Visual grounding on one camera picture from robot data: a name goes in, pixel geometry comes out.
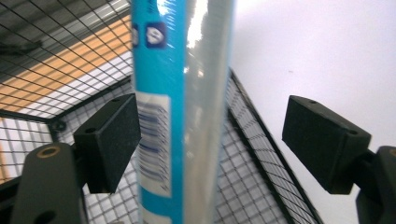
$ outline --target metal wire grid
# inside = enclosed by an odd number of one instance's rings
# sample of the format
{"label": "metal wire grid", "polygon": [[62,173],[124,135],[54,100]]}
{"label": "metal wire grid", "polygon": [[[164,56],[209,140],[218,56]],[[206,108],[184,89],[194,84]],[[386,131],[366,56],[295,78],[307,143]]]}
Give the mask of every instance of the metal wire grid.
{"label": "metal wire grid", "polygon": [[53,118],[129,77],[129,14],[125,0],[1,2],[0,109]]}
{"label": "metal wire grid", "polygon": [[241,127],[247,144],[259,158],[269,181],[286,205],[296,223],[321,223],[315,208],[309,202],[304,190],[289,168],[287,162],[267,132],[262,120],[247,98],[242,85],[235,80],[229,85],[229,107],[238,125]]}
{"label": "metal wire grid", "polygon": [[90,223],[138,223],[138,196],[136,170],[133,155],[119,183],[117,192],[111,195],[90,194],[84,187]]}
{"label": "metal wire grid", "polygon": [[0,184],[21,175],[31,150],[51,142],[46,123],[0,116]]}
{"label": "metal wire grid", "polygon": [[287,223],[241,136],[228,120],[224,128],[216,223]]}

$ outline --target wire mesh basket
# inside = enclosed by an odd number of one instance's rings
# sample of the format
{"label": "wire mesh basket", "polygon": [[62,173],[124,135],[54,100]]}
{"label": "wire mesh basket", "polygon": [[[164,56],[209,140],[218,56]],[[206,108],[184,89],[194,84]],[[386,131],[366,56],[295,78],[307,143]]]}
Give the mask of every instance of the wire mesh basket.
{"label": "wire mesh basket", "polygon": [[[25,156],[133,92],[130,3],[0,3],[0,183]],[[227,92],[216,223],[321,223],[236,76]],[[134,155],[115,194],[90,194],[91,223],[138,222]]]}

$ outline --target barcode label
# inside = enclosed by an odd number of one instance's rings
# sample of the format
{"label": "barcode label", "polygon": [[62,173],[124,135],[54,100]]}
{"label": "barcode label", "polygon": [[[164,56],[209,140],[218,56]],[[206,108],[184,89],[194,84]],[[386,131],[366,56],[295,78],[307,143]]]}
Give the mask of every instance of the barcode label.
{"label": "barcode label", "polygon": [[137,92],[142,139],[139,145],[140,185],[155,194],[171,195],[170,111],[164,95]]}

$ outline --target white wall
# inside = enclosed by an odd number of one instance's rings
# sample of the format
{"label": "white wall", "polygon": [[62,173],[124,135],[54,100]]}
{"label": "white wall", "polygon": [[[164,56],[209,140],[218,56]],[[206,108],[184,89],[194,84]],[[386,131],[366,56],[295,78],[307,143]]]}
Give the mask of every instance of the white wall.
{"label": "white wall", "polygon": [[281,141],[301,95],[396,146],[396,1],[239,0],[232,68],[325,223],[358,223],[355,198],[331,196]]}

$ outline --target screw hole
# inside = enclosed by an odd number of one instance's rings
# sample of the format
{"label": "screw hole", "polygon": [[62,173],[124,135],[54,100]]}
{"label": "screw hole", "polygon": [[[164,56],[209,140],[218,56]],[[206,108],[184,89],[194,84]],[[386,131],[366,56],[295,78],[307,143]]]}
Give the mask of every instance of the screw hole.
{"label": "screw hole", "polygon": [[47,211],[42,213],[35,219],[35,224],[47,224],[50,223],[53,219],[55,219],[56,214],[54,211]]}
{"label": "screw hole", "polygon": [[60,149],[58,147],[47,147],[47,148],[40,150],[37,153],[37,157],[41,158],[41,159],[46,159],[48,157],[55,156],[56,154],[58,154],[59,151],[60,151]]}
{"label": "screw hole", "polygon": [[62,120],[57,120],[51,124],[53,131],[61,133],[66,130],[66,123]]}
{"label": "screw hole", "polygon": [[96,131],[95,128],[89,128],[87,130],[85,130],[85,133],[94,133]]}

